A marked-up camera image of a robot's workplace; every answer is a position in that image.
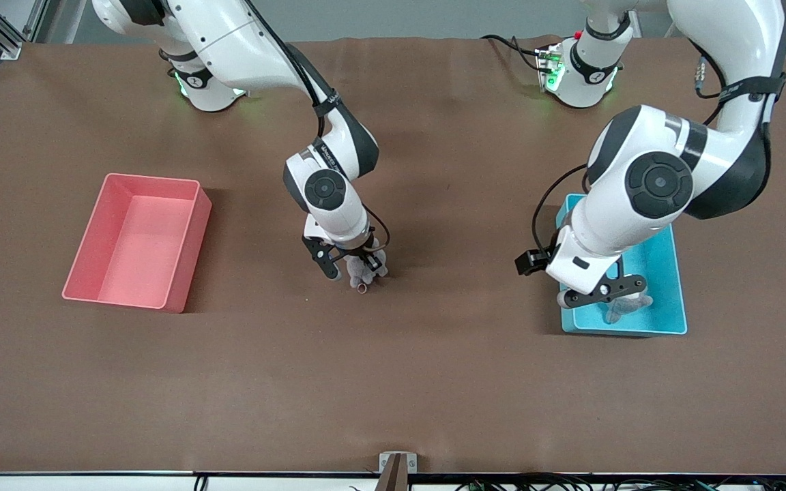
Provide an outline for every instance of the plush toy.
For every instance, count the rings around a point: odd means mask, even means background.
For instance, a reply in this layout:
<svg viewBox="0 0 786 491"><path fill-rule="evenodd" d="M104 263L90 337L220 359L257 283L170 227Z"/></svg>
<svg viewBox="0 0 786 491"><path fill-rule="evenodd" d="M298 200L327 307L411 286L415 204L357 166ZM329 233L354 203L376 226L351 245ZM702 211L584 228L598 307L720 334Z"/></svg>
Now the plush toy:
<svg viewBox="0 0 786 491"><path fill-rule="evenodd" d="M375 239L373 247L377 248L377 246L378 239ZM373 280L375 280L375 276L387 276L387 273L389 273L387 270L387 252L383 250L375 252L375 258L378 258L378 261L381 261L381 264L383 264L377 271L372 271L366 263L362 262L361 258L356 256L346 256L344 258L344 261L347 262L347 274L350 275L350 286L352 288L360 290L360 285L371 285Z"/></svg>
<svg viewBox="0 0 786 491"><path fill-rule="evenodd" d="M651 307L654 299L645 292L633 293L620 298L615 298L609 302L609 310L605 313L605 321L614 324L627 314L639 310L642 307Z"/></svg>

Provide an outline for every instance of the red box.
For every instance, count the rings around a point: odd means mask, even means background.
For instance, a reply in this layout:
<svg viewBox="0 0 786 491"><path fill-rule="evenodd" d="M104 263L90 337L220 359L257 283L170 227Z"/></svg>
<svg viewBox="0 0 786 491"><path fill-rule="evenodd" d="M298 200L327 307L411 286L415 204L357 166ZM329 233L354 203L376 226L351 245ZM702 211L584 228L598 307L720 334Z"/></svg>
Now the red box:
<svg viewBox="0 0 786 491"><path fill-rule="evenodd" d="M211 210L198 181L108 174L63 298L183 312Z"/></svg>

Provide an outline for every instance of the teal plastic bin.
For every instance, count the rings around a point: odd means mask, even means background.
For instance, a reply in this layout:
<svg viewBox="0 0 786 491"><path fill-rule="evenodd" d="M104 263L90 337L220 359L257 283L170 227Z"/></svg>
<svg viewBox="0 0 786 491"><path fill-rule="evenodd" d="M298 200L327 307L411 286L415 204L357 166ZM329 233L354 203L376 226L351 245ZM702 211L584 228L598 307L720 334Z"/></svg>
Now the teal plastic bin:
<svg viewBox="0 0 786 491"><path fill-rule="evenodd" d="M566 196L559 209L556 224L584 198L583 194ZM684 313L684 296L681 295L681 277L675 239L671 226L661 230L635 248L624 253L624 273L641 274L648 282L646 293L654 303L621 317L614 324L606 323L608 304L594 303L579 308L562 308L562 330L568 333L598 333L615 336L680 336L687 332ZM617 277L617 265L609 268L609 277Z"/></svg>

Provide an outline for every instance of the wire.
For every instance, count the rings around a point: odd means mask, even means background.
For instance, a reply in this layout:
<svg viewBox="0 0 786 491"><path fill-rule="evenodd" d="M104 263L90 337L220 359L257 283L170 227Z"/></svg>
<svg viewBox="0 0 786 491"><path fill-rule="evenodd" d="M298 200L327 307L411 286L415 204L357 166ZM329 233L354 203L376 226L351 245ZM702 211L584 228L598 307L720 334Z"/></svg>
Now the wire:
<svg viewBox="0 0 786 491"><path fill-rule="evenodd" d="M375 221L377 221L378 224L381 226L381 228L384 229L384 234L387 235L387 239L384 240L383 245L378 245L377 248L365 248L363 249L363 251L365 252L383 251L383 249L386 249L387 246L390 245L390 229L387 228L387 224L385 224L384 221L381 220L381 218L378 218L378 215L375 215L375 212L371 211L371 209L369 209L368 206L362 205L362 207L366 209L369 215L372 215L372 217L374 217Z"/></svg>
<svg viewBox="0 0 786 491"><path fill-rule="evenodd" d="M549 68L541 68L540 66L536 66L536 65L533 65L532 63L530 63L529 60L527 59L527 55L523 54L524 50L521 50L521 45L517 44L517 38L516 37L512 36L511 37L511 42L514 43L514 49L517 50L517 53L520 54L521 59L523 60L524 63L527 64L527 66L529 66L533 70L536 70L537 72L542 72L543 74L550 74L550 72L552 72Z"/></svg>
<svg viewBox="0 0 786 491"><path fill-rule="evenodd" d="M714 74L717 75L718 80L720 81L721 90L723 90L723 87L727 86L727 77L725 77L723 72L721 71L721 69L718 68L717 62L715 62L714 58L712 58L708 53L706 53L705 50L703 50L701 46L699 46L696 43L693 43L693 41L690 41L690 43L693 44L693 47L695 47L696 50L698 50L698 52L699 52L699 54L701 54L702 58L705 58L705 60L708 60L708 65L712 66L712 70L714 70ZM703 99L712 99L712 97L704 97ZM712 124L712 121L714 121L714 119L717 118L718 115L721 113L721 109L723 109L723 106L724 106L724 102L721 102L720 100L718 100L718 104L717 104L717 106L714 107L714 111L712 111L712 114L709 115L708 118L705 119L705 121L702 122L702 124L704 124L704 125Z"/></svg>
<svg viewBox="0 0 786 491"><path fill-rule="evenodd" d="M582 181L585 181L586 179L587 179L587 173L586 173L586 172L584 172L584 177L583 177L583 178L581 178L581 180L582 180ZM587 486L587 489L589 489L590 491L594 491L594 489L593 489L593 485L592 485L592 484L590 484L590 482L586 482L586 481L584 481L584 479L581 479L580 477L578 477L578 476L576 476L576 475L571 475L571 476L568 476L568 479L569 479L570 481L574 481L575 479L577 479L577 481L583 482L583 484Z"/></svg>
<svg viewBox="0 0 786 491"><path fill-rule="evenodd" d="M530 56L536 56L536 51L537 50L548 49L548 47L554 46L554 44L556 44L556 43L545 44L545 46L539 46L539 47L537 47L534 50L525 50L525 49L521 48L521 45L517 42L517 38L514 37L514 36L511 37L511 41L508 41L505 38L503 38L502 36L497 36L496 34L487 34L486 36L481 37L481 40L499 41L500 43L505 44L505 46L508 46L512 50L515 50L515 52L518 52L518 54L520 54L520 56L521 56L521 59L523 59L523 62L526 63L533 70L536 70L537 72L542 72L543 74L550 74L550 72L551 72L551 70L548 69L548 68L539 68L539 66L536 66L536 65L533 65L532 63L530 63L529 60L527 59L526 55L528 54Z"/></svg>
<svg viewBox="0 0 786 491"><path fill-rule="evenodd" d="M206 491L206 489L208 489L208 476L197 475L196 481L193 482L193 491Z"/></svg>
<svg viewBox="0 0 786 491"><path fill-rule="evenodd" d="M718 488L720 488L721 486L723 486L724 484L727 484L727 482L728 482L730 479L733 479L733 477L732 477L732 476L730 476L730 477L728 477L728 478L724 479L723 481L721 481L721 482L718 482L717 484L715 484L714 486L712 486L712 488L714 488L714 489L718 489Z"/></svg>
<svg viewBox="0 0 786 491"><path fill-rule="evenodd" d="M554 183L551 184L551 187L549 187L548 190L545 192L545 195L542 196L542 199L539 200L539 205L536 206L536 211L533 212L532 228L533 228L533 240L536 240L536 246L540 250L544 251L545 248L544 248L544 246L542 246L542 242L539 240L539 233L536 232L536 220L539 218L539 211L542 211L542 206L545 205L546 199L548 199L548 196L550 196L551 192L557 186L559 186L559 183L562 183L563 181L565 181L566 177L571 176L571 174L575 174L577 171L583 170L583 168L587 168L587 164L581 164L578 167L574 168L573 170L570 170L570 171L566 172L561 177L557 178L557 180L554 181Z"/></svg>
<svg viewBox="0 0 786 491"><path fill-rule="evenodd" d="M512 41L506 40L502 36L497 36L496 34L487 34L486 36L481 36L481 40L499 41L500 43L505 44L505 46L508 46L512 50L518 50L519 52L521 52L523 54L528 54L528 55L533 55L533 56L536 55L536 52L534 52L534 50L522 49L518 44L516 44L516 43L512 44ZM556 43L545 44L545 46L537 47L536 50L547 49L550 46L554 46L554 44L556 44Z"/></svg>
<svg viewBox="0 0 786 491"><path fill-rule="evenodd" d="M704 94L704 93L702 93L702 89L701 88L697 88L696 89L696 95L699 96L699 99L717 99L717 97L721 96L721 93L718 92L718 93Z"/></svg>
<svg viewBox="0 0 786 491"><path fill-rule="evenodd" d="M259 20L260 24L263 25L265 30L269 33L269 36L275 40L275 43L278 44L281 51L284 53L284 56L287 58L287 61L290 62L290 65L293 66L293 69L296 71L296 74L299 76L300 80L302 80L302 84L305 85L305 90L308 92L308 97L311 98L311 105L316 108L316 106L321 105L321 100L319 96L315 92L315 87L311 84L311 80L308 78L308 74L305 72L304 66L300 64L299 61L293 56L293 52L290 51L290 48L287 47L287 44L278 37L277 32L272 29L272 26L269 25L268 22L265 21L263 18L262 13L259 13L257 7L253 4L252 0L244 0L244 3L247 4L248 8L252 10L253 14L257 16L257 20ZM323 132L325 130L325 116L318 116L317 118L317 136L323 136Z"/></svg>

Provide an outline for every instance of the brown tabletop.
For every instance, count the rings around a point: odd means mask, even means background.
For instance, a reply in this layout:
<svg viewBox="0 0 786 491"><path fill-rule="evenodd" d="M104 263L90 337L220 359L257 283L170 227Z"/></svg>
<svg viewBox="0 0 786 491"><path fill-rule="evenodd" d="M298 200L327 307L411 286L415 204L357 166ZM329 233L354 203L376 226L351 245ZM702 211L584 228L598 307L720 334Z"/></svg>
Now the brown tabletop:
<svg viewBox="0 0 786 491"><path fill-rule="evenodd" d="M432 472L786 473L786 90L761 198L675 223L690 332L592 338L562 333L556 283L514 258L615 113L711 112L693 48L634 41L615 90L575 110L487 41L301 47L381 145L356 183L393 232L368 295L300 242L281 171L315 131L301 93L203 114L153 46L3 63L0 471L361 470L405 449ZM109 172L208 190L186 314L60 298Z"/></svg>

